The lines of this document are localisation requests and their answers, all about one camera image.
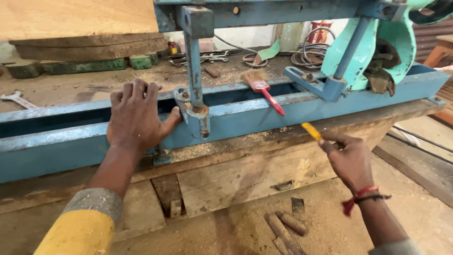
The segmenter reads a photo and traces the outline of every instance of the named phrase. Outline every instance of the yellow pencil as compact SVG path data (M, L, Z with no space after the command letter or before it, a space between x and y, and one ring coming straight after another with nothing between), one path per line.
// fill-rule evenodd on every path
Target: yellow pencil
M312 124L305 122L300 124L307 132L316 140L316 141L321 141L323 137L321 134L315 129L315 127L312 126Z

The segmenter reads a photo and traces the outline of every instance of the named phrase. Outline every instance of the brush bristles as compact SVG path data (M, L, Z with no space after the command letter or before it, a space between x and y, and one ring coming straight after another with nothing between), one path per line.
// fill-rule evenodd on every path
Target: brush bristles
M250 69L248 71L245 71L241 73L241 79L245 82L250 84L252 81L257 81L257 80L267 80L267 75L263 71L263 69Z

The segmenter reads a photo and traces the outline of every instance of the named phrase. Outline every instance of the green paper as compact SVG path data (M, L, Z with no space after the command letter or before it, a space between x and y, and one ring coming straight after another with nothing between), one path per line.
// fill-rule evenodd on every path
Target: green paper
M280 40L277 39L270 48L262 49L258 51L258 54L260 55L261 60L264 61L266 59L271 59L275 57L279 51L280 51Z

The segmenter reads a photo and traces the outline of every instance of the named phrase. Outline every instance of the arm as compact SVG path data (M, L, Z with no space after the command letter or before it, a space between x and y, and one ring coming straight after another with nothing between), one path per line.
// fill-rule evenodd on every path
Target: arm
M374 186L370 149L362 139L334 133L323 134L323 138L325 140L319 141L319 146L327 153L333 170L353 196L364 188ZM378 194L379 191L369 191L357 198ZM368 199L358 205L376 247L370 254L419 254L383 199Z
M179 108L160 122L155 83L136 79L111 95L107 127L110 148L87 185L66 205L35 251L36 255L108 254L122 212L122 199L143 155L181 122Z

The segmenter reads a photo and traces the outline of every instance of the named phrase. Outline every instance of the hand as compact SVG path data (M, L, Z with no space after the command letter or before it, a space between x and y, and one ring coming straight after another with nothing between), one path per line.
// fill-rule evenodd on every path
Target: hand
M123 91L110 95L112 116L107 126L107 140L111 147L126 147L143 155L182 121L179 107L174 107L164 122L159 120L157 96L160 89L162 87L155 83L135 79L124 84Z
M319 146L327 153L333 170L353 195L374 186L370 149L361 138L337 133L325 133L323 138L325 140L319 141Z

